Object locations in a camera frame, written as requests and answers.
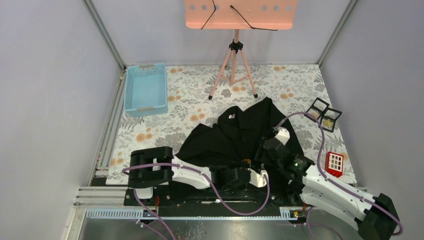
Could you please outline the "black shirt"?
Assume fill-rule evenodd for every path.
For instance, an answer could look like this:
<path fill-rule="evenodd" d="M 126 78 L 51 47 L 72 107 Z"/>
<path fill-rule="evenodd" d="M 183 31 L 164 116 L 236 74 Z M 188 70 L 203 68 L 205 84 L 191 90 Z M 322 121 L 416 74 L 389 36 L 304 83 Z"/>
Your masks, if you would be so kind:
<path fill-rule="evenodd" d="M 286 116 L 278 110 L 269 97 L 241 110 L 239 106 L 232 106 L 224 111 L 212 126 L 199 123 L 183 142 L 176 153 L 179 159 L 196 166 L 209 167 L 211 172 L 222 173 L 225 170 L 244 167 L 248 168 L 246 160 L 251 160 L 250 167 L 260 167 L 260 157 L 257 152 L 263 139 L 275 136 L 274 127 Z M 304 155 L 295 130 L 289 120 L 282 124 L 290 134 L 286 143 L 288 150 L 294 155 Z M 294 190 L 276 163 L 263 163 L 268 172 L 270 195 L 287 197 L 293 195 Z M 220 194 L 232 190 L 241 190 L 241 187 L 253 188 L 267 192 L 267 187 L 256 188 L 249 183 L 231 186 L 225 184 L 222 176 L 213 176 L 212 179 Z"/>

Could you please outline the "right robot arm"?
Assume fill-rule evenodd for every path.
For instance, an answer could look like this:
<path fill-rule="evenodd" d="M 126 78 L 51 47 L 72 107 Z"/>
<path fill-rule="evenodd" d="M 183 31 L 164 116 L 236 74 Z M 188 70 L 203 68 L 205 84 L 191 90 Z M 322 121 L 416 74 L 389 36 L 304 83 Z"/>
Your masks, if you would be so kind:
<path fill-rule="evenodd" d="M 255 158 L 283 175 L 286 198 L 293 206 L 305 203 L 324 210 L 353 227 L 363 240 L 389 240 L 403 230 L 389 196 L 374 196 L 340 181 L 277 138 L 263 138 Z"/>

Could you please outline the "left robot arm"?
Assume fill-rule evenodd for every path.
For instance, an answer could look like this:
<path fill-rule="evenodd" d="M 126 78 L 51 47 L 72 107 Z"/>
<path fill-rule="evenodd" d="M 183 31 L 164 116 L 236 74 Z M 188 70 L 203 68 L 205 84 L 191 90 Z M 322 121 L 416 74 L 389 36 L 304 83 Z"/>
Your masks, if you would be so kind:
<path fill-rule="evenodd" d="M 127 186 L 135 190 L 136 199 L 144 206 L 154 202 L 156 187 L 167 186 L 170 182 L 185 184 L 195 190 L 215 187 L 222 191 L 267 185 L 267 173 L 255 171 L 249 164 L 211 165 L 205 161 L 194 164 L 173 155 L 168 146 L 133 151 L 130 165 L 122 173 L 128 176 Z"/>

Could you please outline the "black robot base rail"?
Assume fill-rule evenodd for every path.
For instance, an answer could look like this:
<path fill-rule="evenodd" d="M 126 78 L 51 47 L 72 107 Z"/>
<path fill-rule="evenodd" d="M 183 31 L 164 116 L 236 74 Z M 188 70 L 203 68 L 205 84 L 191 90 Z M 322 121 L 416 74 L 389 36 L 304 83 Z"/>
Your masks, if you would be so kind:
<path fill-rule="evenodd" d="M 152 212 L 163 218 L 286 218 L 304 219 L 310 209 L 295 194 L 286 194 L 280 189 L 267 192 L 266 187 L 256 188 L 249 185 L 242 190 L 221 190 L 220 197 L 212 188 L 199 190 L 182 183 L 159 185 L 151 188 L 152 195 L 146 199 L 142 193 L 134 193 L 127 188 L 124 193 L 125 207 L 141 207 L 149 210 L 144 215 L 150 217 Z"/>

